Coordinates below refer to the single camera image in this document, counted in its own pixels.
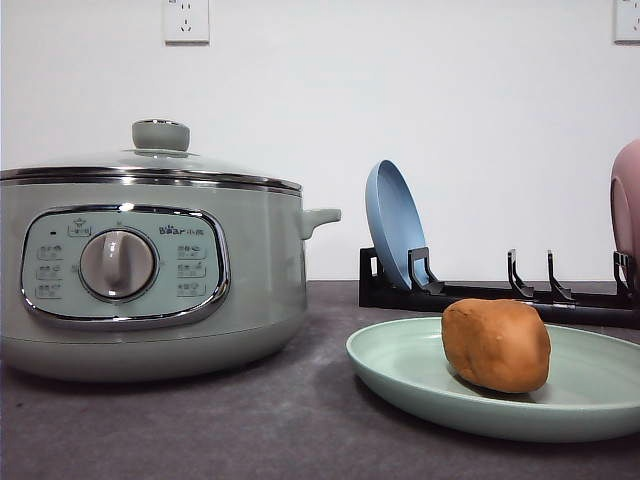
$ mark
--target plate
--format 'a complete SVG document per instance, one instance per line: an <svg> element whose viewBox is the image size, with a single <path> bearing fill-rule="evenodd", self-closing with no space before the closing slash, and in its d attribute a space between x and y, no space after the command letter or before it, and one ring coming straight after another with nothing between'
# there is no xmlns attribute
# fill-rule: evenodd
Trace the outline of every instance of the plate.
<svg viewBox="0 0 640 480"><path fill-rule="evenodd" d="M390 160L369 173L365 201L371 239L385 275L398 288L411 290L408 252L426 242L409 187ZM423 285L429 282L424 262L416 263L415 273Z"/></svg>
<svg viewBox="0 0 640 480"><path fill-rule="evenodd" d="M347 341L356 373L379 396L425 420L488 437L587 442L640 431L640 346L547 325L547 383L527 394L476 387L456 375L440 317L396 320Z"/></svg>

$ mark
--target pot handle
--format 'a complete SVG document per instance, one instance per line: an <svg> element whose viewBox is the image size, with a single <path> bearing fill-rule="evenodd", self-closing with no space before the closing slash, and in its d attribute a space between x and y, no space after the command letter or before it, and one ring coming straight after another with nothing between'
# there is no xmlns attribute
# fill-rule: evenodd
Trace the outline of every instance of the pot handle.
<svg viewBox="0 0 640 480"><path fill-rule="evenodd" d="M339 222L342 211L339 208L322 208L302 211L302 240L311 238L316 227L325 223Z"/></svg>

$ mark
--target control panel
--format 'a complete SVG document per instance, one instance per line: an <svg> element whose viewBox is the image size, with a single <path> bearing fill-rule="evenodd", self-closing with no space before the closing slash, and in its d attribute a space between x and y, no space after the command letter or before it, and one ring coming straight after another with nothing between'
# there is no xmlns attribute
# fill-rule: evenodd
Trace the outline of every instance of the control panel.
<svg viewBox="0 0 640 480"><path fill-rule="evenodd" d="M44 212L29 227L21 275L27 304L45 317L148 326L195 321L189 314L221 300L229 282L212 216L132 204Z"/></svg>

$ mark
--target stainless steel rim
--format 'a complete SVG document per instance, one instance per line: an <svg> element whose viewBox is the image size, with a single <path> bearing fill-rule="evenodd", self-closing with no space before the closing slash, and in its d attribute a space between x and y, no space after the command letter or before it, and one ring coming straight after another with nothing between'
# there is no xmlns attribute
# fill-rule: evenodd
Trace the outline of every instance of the stainless steel rim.
<svg viewBox="0 0 640 480"><path fill-rule="evenodd" d="M217 173L198 170L167 170L153 168L117 168L117 167L38 167L17 168L0 173L0 181L27 185L31 183L149 183L138 180L153 180L160 185L173 185L175 181L211 182L225 184L225 188L242 188L242 185L276 188L291 192L301 192L302 186L276 178Z"/></svg>
<svg viewBox="0 0 640 480"><path fill-rule="evenodd" d="M22 261L20 271L24 268L24 249L27 245L29 238L29 230L31 225L43 215L48 213L65 213L65 212L83 212L89 210L115 210L118 209L118 205L83 205L76 207L55 207L43 212L37 218L35 218L25 235L24 244L22 246ZM34 305L24 290L22 284L22 276L20 277L20 293L22 295L23 305L27 311L33 313L36 318L39 318L51 325L70 328L76 330L102 330L102 331L124 331L124 330L143 330L157 327L167 327L182 325L186 323L195 323L203 320L204 318L212 315L218 307L220 307L222 300L229 293L229 286L231 284L231 273L229 267L229 250L227 247L227 241L224 235L224 230L210 213L204 210L192 210L179 207L166 207L166 206L154 206L154 205L136 205L133 208L134 211L139 212L162 212L173 215L196 215L207 222L216 237L216 243L218 246L218 269L220 271L220 279L215 290L209 295L208 298L203 300L200 304L174 313L159 314L159 315L145 315L139 317L95 317L92 319L71 317L67 315L60 315L43 310Z"/></svg>
<svg viewBox="0 0 640 480"><path fill-rule="evenodd" d="M161 118L150 118L148 120L138 120L136 123L165 123L167 125L178 125L180 127L186 127L186 125L183 125L182 123L179 122L174 122L173 120L163 120Z"/></svg>

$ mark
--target light green plate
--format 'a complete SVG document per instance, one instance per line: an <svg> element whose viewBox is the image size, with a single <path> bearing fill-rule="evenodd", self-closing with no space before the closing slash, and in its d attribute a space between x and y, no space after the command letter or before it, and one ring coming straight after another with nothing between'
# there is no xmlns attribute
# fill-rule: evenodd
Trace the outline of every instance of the light green plate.
<svg viewBox="0 0 640 480"><path fill-rule="evenodd" d="M640 431L640 346L547 325L547 383L528 394L475 387L444 355L440 317L396 320L347 341L356 373L397 407L434 423L489 437L587 442Z"/></svg>

